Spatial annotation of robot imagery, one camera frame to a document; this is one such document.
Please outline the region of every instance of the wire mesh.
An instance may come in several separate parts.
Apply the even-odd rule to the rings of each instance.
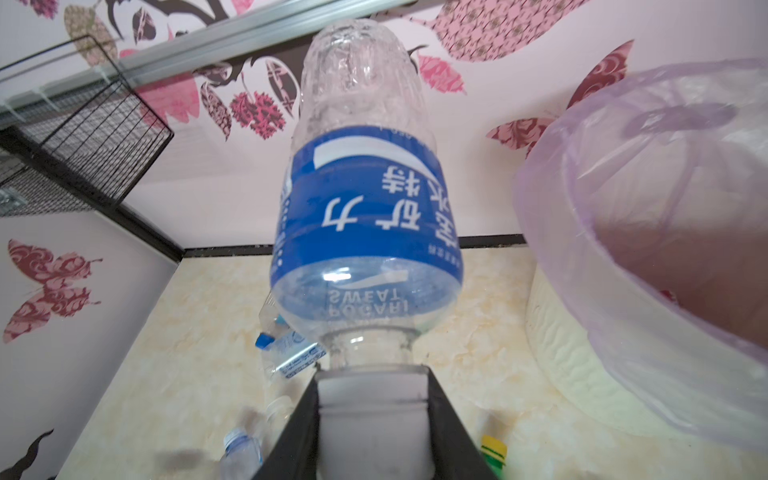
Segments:
[[[22,201],[7,205],[18,198]],[[0,217],[86,210],[93,209],[45,175],[0,149]]]
[[[122,81],[95,84],[79,109],[62,122],[49,104],[40,121],[19,126],[40,148],[93,188],[120,202],[151,166],[173,134]],[[58,98],[51,98],[57,105]]]
[[[60,162],[55,171],[64,172],[68,184],[106,207],[117,206],[128,195],[174,135],[119,72],[110,81],[50,98],[41,96],[34,104],[16,108],[13,118],[20,132],[36,144],[38,153],[45,152]],[[5,126],[8,119],[8,115],[2,119]],[[36,176],[27,172],[18,175],[27,182],[21,186],[41,203],[39,210],[48,213],[55,202],[43,195],[45,182],[35,183]],[[57,184],[50,185],[51,198],[63,202],[59,211],[79,208],[62,199],[63,189]],[[22,210],[35,208],[19,207],[13,214]]]

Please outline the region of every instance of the purple plastic bag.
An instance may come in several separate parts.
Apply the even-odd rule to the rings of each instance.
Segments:
[[[618,382],[685,432],[768,450],[765,61],[591,95],[531,152],[515,210]]]

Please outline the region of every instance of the small water bottle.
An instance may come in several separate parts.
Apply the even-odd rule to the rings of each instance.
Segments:
[[[261,467],[259,441],[242,429],[234,429],[224,438],[224,456],[219,461],[221,480],[251,480]]]

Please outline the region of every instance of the blue bottle label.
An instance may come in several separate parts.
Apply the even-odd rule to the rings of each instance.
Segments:
[[[346,127],[310,141],[293,157],[271,284],[301,266],[342,257],[414,260],[461,283],[462,255],[440,163],[414,137]]]

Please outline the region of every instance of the pocari sweat bottle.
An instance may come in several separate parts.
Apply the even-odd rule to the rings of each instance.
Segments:
[[[332,368],[410,362],[463,275],[419,76],[389,29],[343,21],[314,38],[301,92],[273,295]]]

